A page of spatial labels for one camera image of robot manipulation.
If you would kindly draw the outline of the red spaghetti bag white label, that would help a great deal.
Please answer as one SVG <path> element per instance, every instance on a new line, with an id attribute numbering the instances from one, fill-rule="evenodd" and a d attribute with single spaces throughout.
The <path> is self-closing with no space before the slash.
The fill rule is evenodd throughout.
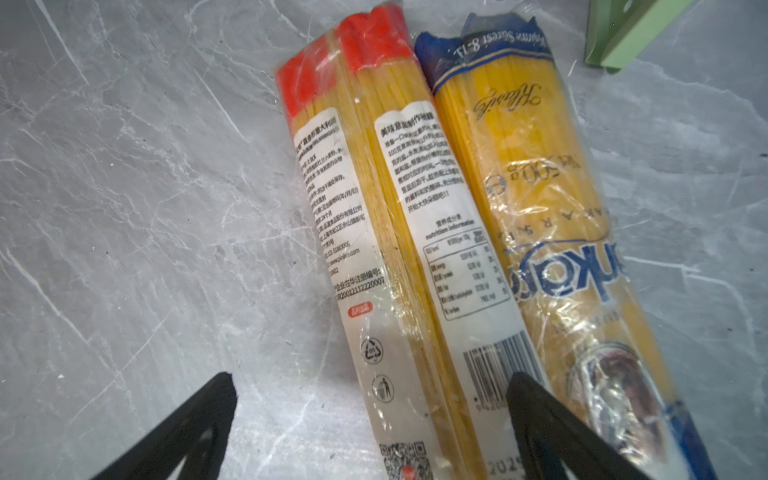
<path id="1" fill-rule="evenodd" d="M 524 478 L 506 393 L 541 364 L 401 3 L 346 17 L 275 80 L 387 475 Z"/>

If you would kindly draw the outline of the blue yellow spaghetti bag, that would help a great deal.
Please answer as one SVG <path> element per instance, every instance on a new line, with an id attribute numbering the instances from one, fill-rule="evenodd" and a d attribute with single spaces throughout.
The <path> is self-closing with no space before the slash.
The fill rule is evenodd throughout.
<path id="1" fill-rule="evenodd" d="M 648 477 L 714 478 L 530 8 L 414 50 L 553 395 Z"/>

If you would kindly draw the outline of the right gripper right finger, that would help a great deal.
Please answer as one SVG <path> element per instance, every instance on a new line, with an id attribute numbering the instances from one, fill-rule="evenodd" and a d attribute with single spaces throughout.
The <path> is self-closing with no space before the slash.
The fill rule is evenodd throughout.
<path id="1" fill-rule="evenodd" d="M 528 479 L 647 477 L 530 375 L 513 374 L 506 399 Z"/>

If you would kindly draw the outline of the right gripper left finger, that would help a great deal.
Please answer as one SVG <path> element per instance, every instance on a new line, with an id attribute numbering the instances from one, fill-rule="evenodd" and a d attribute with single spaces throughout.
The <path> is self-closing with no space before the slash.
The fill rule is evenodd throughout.
<path id="1" fill-rule="evenodd" d="M 97 479 L 217 479 L 237 406 L 232 375 L 220 372 Z"/>

